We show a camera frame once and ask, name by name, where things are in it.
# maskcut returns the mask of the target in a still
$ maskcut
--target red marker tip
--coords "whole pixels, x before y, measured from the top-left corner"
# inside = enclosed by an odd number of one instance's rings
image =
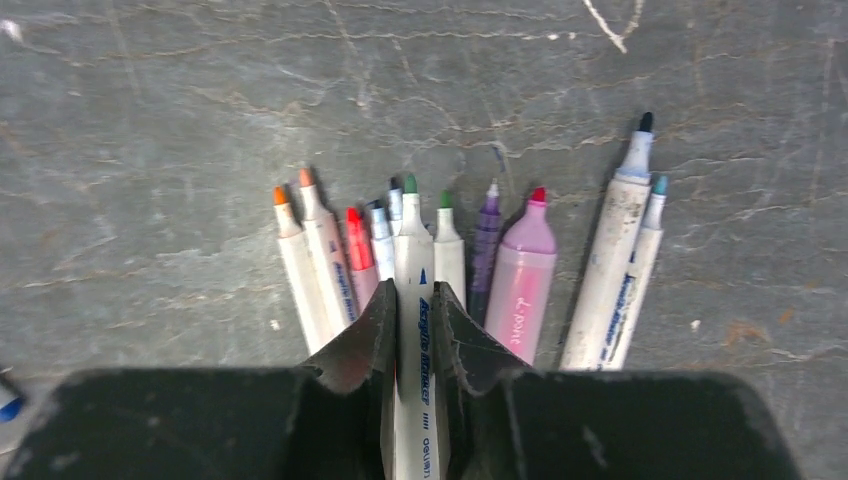
[[[347,221],[349,223],[359,223],[360,222],[359,212],[356,211],[354,207],[348,207],[347,209]]]
[[[545,203],[545,187],[538,187],[536,190],[533,190],[533,196],[530,197],[530,200]]]

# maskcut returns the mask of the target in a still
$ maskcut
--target marker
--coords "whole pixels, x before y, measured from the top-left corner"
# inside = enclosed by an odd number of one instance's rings
[[[326,323],[321,289],[318,287],[306,234],[297,224],[291,203],[282,187],[274,187],[274,212],[280,227],[280,236],[277,239],[280,256],[286,268],[297,315],[300,317],[300,328],[306,338],[306,348],[309,355],[313,355],[324,348],[333,336],[329,333]]]
[[[403,219],[403,190],[397,180],[389,179],[389,220],[392,222],[392,235],[397,236]]]
[[[539,187],[527,211],[507,230],[498,247],[486,331],[512,353],[533,364],[548,293],[556,267],[556,240],[545,221],[545,189]]]
[[[403,221],[394,237],[399,320],[392,471],[397,479],[441,478],[439,456],[447,453],[447,446],[440,449],[430,341],[433,238],[421,222],[420,202],[410,175],[404,185]]]
[[[442,192],[442,205],[437,215],[436,241],[433,244],[436,258],[436,281],[447,282],[456,299],[465,308],[465,242],[453,226],[453,207],[450,193]]]
[[[621,279],[627,272],[651,189],[648,154],[654,139],[652,123],[653,115],[648,112],[642,117],[639,130],[633,132],[627,157],[607,187],[583,285],[571,318],[560,363],[562,370],[597,368],[609,319],[621,290]]]
[[[312,263],[330,334],[335,337],[357,318],[356,303],[350,288],[336,217],[318,197],[318,187],[308,168],[300,170],[300,193],[303,196],[303,230],[312,253]]]
[[[382,282],[395,278],[395,244],[382,204],[374,200],[371,206],[371,247],[374,248],[377,274]]]
[[[498,235],[501,230],[501,212],[498,210],[498,180],[492,180],[486,201],[480,209],[477,220],[477,232],[474,234],[474,269],[468,297],[468,314],[480,325],[486,320],[486,307],[489,306],[489,287],[492,283],[492,269],[495,266],[495,254],[498,251]]]
[[[645,292],[648,290],[648,282],[651,280],[651,272],[657,260],[657,252],[660,249],[663,229],[660,226],[662,209],[665,206],[666,190],[668,189],[668,177],[662,176],[657,180],[648,200],[648,208],[642,220],[642,227],[636,237],[636,248],[630,257],[630,265],[618,294],[615,313],[612,315],[604,345],[601,349],[601,357],[598,370],[621,370],[627,351],[630,349],[630,341],[633,339],[633,331],[636,329],[636,321],[639,320],[639,311],[645,300]]]
[[[17,393],[0,384],[0,423],[11,422],[21,413],[24,399]]]
[[[368,228],[362,225],[362,217],[353,207],[347,209],[347,248],[353,291],[356,292],[356,303],[359,305],[357,314],[361,314],[380,280],[377,277],[377,267],[374,266],[374,257],[371,255]]]

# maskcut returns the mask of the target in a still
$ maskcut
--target blue marker tip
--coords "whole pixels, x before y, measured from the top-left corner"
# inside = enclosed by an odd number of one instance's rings
[[[668,177],[662,175],[659,179],[657,179],[657,183],[654,184],[654,189],[651,193],[656,195],[665,195],[666,190],[668,190]]]
[[[21,413],[21,408],[23,408],[23,406],[24,400],[22,398],[16,398],[7,403],[3,408],[0,408],[0,423],[6,423],[14,420],[15,417]]]

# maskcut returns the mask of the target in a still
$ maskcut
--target marker label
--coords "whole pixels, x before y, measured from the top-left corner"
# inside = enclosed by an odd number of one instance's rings
[[[633,281],[636,277],[625,274],[624,282],[621,284],[621,291],[618,294],[618,299],[615,301],[615,311],[612,314],[607,335],[604,337],[604,346],[601,349],[601,359],[598,362],[597,369],[603,368],[604,362],[615,355],[615,350],[618,348],[618,341],[621,339],[621,326],[626,320],[627,306],[630,304],[628,297],[631,296]]]
[[[424,280],[424,270],[421,270],[421,280]],[[421,298],[420,308],[418,331],[421,338],[421,401],[424,405],[430,405],[430,305]],[[427,429],[428,424],[425,422],[424,430]]]
[[[342,301],[345,305],[345,313],[351,322],[356,320],[356,309],[353,307],[353,296],[351,295],[350,285],[345,280],[344,267],[339,262],[333,262],[333,270],[336,272],[336,282],[339,284],[339,289],[342,293]]]

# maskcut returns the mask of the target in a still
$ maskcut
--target white marker tip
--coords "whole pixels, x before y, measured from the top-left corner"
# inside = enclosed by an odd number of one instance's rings
[[[489,185],[489,191],[486,192],[487,197],[497,197],[498,196],[498,179],[495,178],[492,180],[492,184]]]

